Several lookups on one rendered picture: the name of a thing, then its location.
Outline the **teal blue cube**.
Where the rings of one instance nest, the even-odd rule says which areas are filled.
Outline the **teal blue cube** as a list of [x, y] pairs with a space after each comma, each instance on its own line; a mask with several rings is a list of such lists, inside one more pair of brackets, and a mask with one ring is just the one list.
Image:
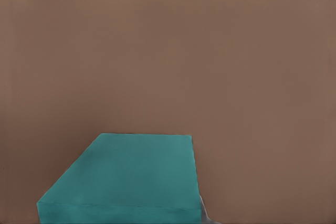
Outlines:
[[102, 133], [37, 210], [41, 224], [201, 224], [192, 138]]

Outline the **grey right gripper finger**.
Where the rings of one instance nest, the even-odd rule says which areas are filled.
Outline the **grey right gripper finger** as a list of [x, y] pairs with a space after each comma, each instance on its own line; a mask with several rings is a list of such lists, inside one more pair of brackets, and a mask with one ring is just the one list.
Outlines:
[[201, 223], [212, 223], [213, 221], [209, 218], [203, 199], [201, 196], [200, 197], [200, 204], [201, 204]]

